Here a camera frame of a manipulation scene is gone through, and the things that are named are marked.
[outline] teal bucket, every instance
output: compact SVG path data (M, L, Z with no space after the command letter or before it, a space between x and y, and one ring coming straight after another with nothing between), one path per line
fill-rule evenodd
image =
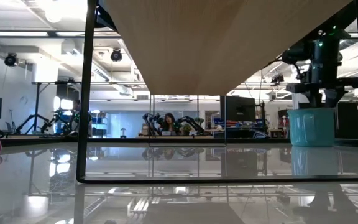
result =
M293 146L331 147L334 144L333 108L290 110L288 115Z

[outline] ceiling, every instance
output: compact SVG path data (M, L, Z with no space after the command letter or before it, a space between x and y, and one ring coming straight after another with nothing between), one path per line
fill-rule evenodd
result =
M86 10L86 0L60 0L62 2L62 10L65 12L65 16L50 15L48 7L43 2L51 0L0 0L0 31L84 31L84 10ZM109 29L97 29L101 31L108 31ZM347 29L348 32L357 32L357 24L353 22ZM104 71L108 72L112 77L112 81L133 81L142 82L140 72L136 69L135 63L131 60L130 54L125 52L125 46L120 44L120 39L112 39L112 33L106 34L106 39L94 39L94 62L101 67ZM61 77L74 77L79 80L81 78L82 71L82 50L83 39L82 38L0 38L0 49L4 46L33 46L40 49L39 54L28 54L25 57L20 58L23 62L34 63L37 57L41 57L43 53L51 56L53 60L56 60L61 66L59 75ZM343 49L341 53L343 55L342 66L339 67L339 77L356 77L358 76L358 43L348 43L348 40L343 40ZM120 62L113 62L110 59L110 55L113 49L123 49L123 59ZM4 58L7 52L0 50L0 57ZM256 72L253 76L246 81L251 83L260 83L261 77L263 83L269 83L277 74L284 76L285 83L294 82L293 75L294 68L292 65L276 62L264 69ZM268 85L263 85L262 88L272 89Z

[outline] black metal frame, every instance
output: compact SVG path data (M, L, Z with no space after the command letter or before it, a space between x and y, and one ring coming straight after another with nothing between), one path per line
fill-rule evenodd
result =
M214 183L228 183L228 182L309 182L309 181L318 181L318 182L327 182L327 181L358 181L358 176L311 176L303 177L299 179L286 178L286 179L167 179L167 180L106 180L106 179L95 179L95 178L86 178L86 148L87 148L87 135L88 135L88 111L90 105L90 85L91 85L91 64L92 64L92 51L93 51L93 37L94 37L94 22L96 19L96 5L98 0L88 0L88 13L86 17L86 26L85 26L85 49L84 49L84 62L83 62L83 76L82 76L82 91L81 91L81 112L80 112L80 124L79 124L79 136L78 136L78 159L77 159L77 170L76 178L77 181L81 183L89 184L214 184ZM358 0L354 0L357 11L357 23L358 23ZM121 139L121 142L129 142L129 139ZM175 141L163 140L164 143L175 143ZM200 139L191 139L194 140L191 143L197 143ZM227 144L230 140L226 137L223 139L224 143Z

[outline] computer screen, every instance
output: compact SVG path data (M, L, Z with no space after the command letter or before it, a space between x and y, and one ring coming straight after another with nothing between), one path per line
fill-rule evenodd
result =
M225 101L227 106L226 120L256 121L255 99L239 96L221 96L221 119L224 120Z

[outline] camera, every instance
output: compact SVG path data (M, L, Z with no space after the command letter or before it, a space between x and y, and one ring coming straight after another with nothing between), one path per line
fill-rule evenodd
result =
M19 62L16 56L16 53L8 53L4 61L5 65L9 67L16 67Z
M122 60L122 53L121 53L121 49L114 49L112 51L112 54L110 56L111 60L113 62L119 62Z

